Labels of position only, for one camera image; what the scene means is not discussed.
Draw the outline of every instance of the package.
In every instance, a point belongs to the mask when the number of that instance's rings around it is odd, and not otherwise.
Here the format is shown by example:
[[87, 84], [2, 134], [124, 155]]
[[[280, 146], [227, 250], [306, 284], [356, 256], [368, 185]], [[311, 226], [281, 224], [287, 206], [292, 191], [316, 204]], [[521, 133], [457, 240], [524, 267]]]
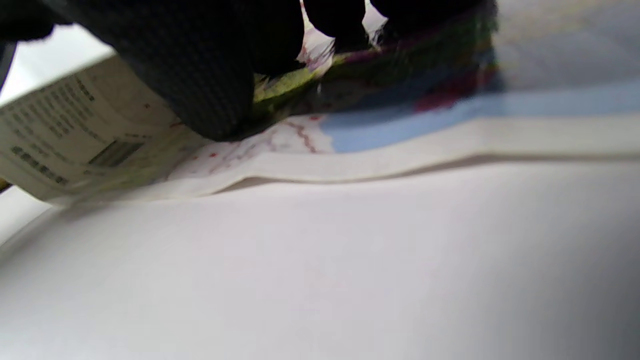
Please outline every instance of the package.
[[54, 204], [210, 195], [251, 177], [341, 182], [476, 159], [640, 156], [640, 0], [487, 1], [414, 37], [256, 76], [273, 125], [212, 143], [115, 55], [0, 108], [0, 176]]

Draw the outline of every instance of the white table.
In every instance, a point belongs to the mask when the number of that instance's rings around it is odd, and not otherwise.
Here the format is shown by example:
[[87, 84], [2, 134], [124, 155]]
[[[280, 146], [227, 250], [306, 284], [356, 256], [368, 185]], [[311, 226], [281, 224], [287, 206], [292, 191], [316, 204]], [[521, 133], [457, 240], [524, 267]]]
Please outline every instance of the white table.
[[11, 189], [0, 359], [639, 359], [639, 179], [494, 164], [66, 211]]

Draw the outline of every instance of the gloved hand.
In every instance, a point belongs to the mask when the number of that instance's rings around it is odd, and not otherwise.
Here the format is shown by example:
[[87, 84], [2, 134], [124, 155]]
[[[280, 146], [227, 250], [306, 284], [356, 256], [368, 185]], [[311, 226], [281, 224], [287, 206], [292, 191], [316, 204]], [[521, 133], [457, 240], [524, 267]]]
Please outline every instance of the gloved hand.
[[299, 0], [0, 0], [0, 41], [46, 37], [76, 22], [112, 46], [192, 130], [246, 132], [254, 74], [300, 67]]

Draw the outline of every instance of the red design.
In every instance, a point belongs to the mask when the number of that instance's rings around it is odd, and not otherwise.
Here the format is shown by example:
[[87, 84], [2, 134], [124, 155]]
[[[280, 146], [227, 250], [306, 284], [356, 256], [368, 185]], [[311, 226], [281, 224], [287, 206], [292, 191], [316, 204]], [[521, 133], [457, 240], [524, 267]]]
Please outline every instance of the red design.
[[302, 140], [305, 143], [305, 147], [307, 149], [309, 149], [309, 151], [312, 154], [315, 154], [315, 153], [318, 152], [316, 147], [314, 147], [313, 144], [311, 143], [311, 138], [309, 137], [309, 135], [305, 134], [305, 128], [303, 126], [297, 125], [297, 124], [293, 124], [292, 122], [289, 122], [289, 121], [285, 121], [284, 124], [287, 125], [287, 126], [291, 126], [296, 130], [296, 134], [300, 138], [302, 138]]
[[468, 72], [432, 89], [415, 105], [416, 112], [452, 108], [456, 102], [473, 95], [478, 88], [485, 86], [495, 75], [495, 69], [482, 73]]

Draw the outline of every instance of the barcode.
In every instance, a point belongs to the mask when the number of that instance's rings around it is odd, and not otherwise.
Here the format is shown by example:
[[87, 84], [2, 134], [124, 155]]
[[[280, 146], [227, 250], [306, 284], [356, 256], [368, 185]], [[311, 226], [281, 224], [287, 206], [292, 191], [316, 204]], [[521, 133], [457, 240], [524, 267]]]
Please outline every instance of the barcode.
[[118, 167], [134, 152], [142, 147], [144, 143], [122, 142], [115, 140], [109, 146], [100, 151], [89, 161], [89, 165], [96, 167]]

